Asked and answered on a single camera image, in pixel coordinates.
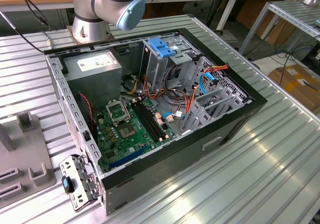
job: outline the metal panel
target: metal panel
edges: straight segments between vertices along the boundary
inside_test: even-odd
[[[300,1],[281,1],[272,2],[268,9],[310,36],[320,39],[320,28],[315,25],[315,21],[320,19],[320,7],[306,6]]]
[[[111,216],[104,215],[98,202],[74,213],[58,181],[45,191],[1,209],[3,223],[306,223],[313,217],[320,208],[319,119],[197,19],[184,15],[144,20],[131,32],[111,29],[119,38],[183,26],[203,38],[211,50],[268,99],[263,109],[229,143]],[[69,41],[66,32],[59,33]],[[0,46],[8,50],[6,41],[10,39],[19,37],[0,38]],[[16,50],[0,52],[0,56],[6,56],[0,61],[0,83],[5,83],[0,87],[0,103],[8,105],[0,107],[0,122],[21,110],[37,114],[59,180],[59,162],[77,151],[51,94],[44,59],[31,49],[28,54]]]

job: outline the cardboard box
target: cardboard box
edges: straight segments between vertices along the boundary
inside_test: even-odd
[[[269,77],[280,83],[283,67],[273,70]],[[287,66],[283,73],[281,87],[314,114],[320,113],[320,81],[302,66]]]

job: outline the metal bracket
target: metal bracket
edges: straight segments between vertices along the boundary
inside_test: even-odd
[[[90,171],[91,173],[88,173],[87,171],[93,170],[90,166],[91,164],[86,163],[83,156],[74,155],[69,156],[59,164],[63,174],[62,183],[65,190],[67,186],[64,179],[68,178],[70,180],[68,184],[72,186],[72,190],[66,192],[76,212],[91,204],[101,194],[100,184],[97,181],[95,172]]]

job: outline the motherboard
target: motherboard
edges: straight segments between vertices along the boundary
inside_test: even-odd
[[[114,101],[94,115],[102,154],[99,165],[103,171],[110,171],[176,137],[165,122],[157,119],[156,113],[146,98],[134,103]]]

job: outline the red cable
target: red cable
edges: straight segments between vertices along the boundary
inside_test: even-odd
[[[90,118],[91,118],[91,131],[92,131],[92,134],[93,134],[93,131],[94,131],[94,126],[93,126],[93,115],[92,115],[92,109],[91,109],[91,104],[90,104],[90,102],[89,102],[89,100],[86,98],[86,96],[84,96],[82,93],[79,93],[79,95],[81,96],[81,97],[83,97],[84,98],[84,100],[86,101],[86,103],[88,104],[88,107],[89,107],[89,111],[90,111]]]

